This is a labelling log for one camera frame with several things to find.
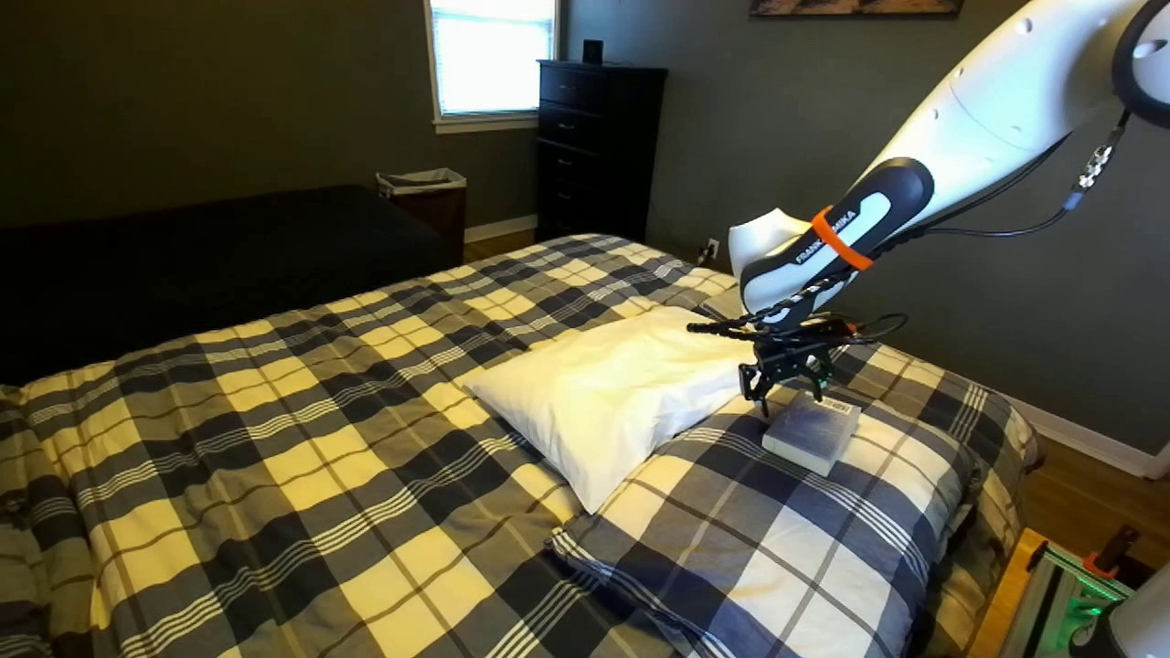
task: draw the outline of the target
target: dark gray wall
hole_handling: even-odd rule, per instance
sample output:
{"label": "dark gray wall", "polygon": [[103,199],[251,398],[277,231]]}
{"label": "dark gray wall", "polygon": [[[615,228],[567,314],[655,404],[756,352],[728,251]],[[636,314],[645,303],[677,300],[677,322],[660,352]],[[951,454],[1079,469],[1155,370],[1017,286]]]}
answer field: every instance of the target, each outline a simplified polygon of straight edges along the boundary
{"label": "dark gray wall", "polygon": [[531,133],[436,135],[415,0],[7,0],[0,222],[453,166],[469,219],[532,209]]}
{"label": "dark gray wall", "polygon": [[[587,38],[608,45],[608,62],[669,68],[649,240],[694,251],[744,209],[811,216],[833,202],[1012,6],[964,0],[957,18],[931,23],[754,23],[749,0],[576,0],[567,51]],[[960,222],[1042,219],[1106,127],[1101,117],[1026,185]],[[892,344],[1155,454],[1170,434],[1165,166],[1170,133],[1135,124],[1068,228],[1012,245],[905,245],[837,308],[905,309]]]}

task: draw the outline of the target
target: white pillow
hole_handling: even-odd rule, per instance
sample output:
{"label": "white pillow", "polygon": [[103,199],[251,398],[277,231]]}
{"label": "white pillow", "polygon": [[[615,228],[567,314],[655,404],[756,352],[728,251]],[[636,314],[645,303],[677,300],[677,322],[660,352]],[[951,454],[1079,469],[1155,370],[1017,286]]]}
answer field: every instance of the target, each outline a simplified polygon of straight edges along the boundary
{"label": "white pillow", "polygon": [[575,486],[583,512],[669,434],[737,391],[744,341],[688,331],[705,322],[659,308],[524,352],[478,370],[464,386],[499,414]]}

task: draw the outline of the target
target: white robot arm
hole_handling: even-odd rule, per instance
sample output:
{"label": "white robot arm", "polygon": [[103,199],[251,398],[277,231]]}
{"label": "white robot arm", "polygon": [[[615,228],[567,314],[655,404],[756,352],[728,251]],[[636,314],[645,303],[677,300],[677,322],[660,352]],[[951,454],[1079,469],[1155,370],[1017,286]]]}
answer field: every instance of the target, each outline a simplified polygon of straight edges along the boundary
{"label": "white robot arm", "polygon": [[1170,0],[1029,0],[931,86],[840,202],[808,222],[775,209],[731,228],[737,326],[754,326],[756,344],[744,395],[814,379],[808,357],[823,357],[833,328],[808,318],[827,300],[892,245],[1009,185],[1116,100],[1127,117],[1170,127]]}

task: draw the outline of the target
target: dark dresser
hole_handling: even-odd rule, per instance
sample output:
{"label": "dark dresser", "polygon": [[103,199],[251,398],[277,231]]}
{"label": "dark dresser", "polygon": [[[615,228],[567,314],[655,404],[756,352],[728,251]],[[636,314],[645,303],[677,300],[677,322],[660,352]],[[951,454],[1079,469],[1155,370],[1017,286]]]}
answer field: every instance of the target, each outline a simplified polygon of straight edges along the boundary
{"label": "dark dresser", "polygon": [[536,236],[645,236],[665,68],[539,62]]}

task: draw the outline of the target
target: bed sheet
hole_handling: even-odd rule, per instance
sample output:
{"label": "bed sheet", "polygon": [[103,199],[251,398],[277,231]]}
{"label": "bed sheet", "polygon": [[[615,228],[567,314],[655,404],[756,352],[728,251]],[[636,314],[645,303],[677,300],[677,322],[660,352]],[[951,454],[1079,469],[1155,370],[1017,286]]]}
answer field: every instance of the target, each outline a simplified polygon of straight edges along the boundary
{"label": "bed sheet", "polygon": [[[0,609],[119,653],[669,653],[549,552],[571,491],[458,376],[728,286],[576,233],[32,379],[4,401],[0,498],[36,576]],[[892,348],[840,353],[840,379],[978,457],[916,631],[960,646],[1020,530],[1026,425]]]}

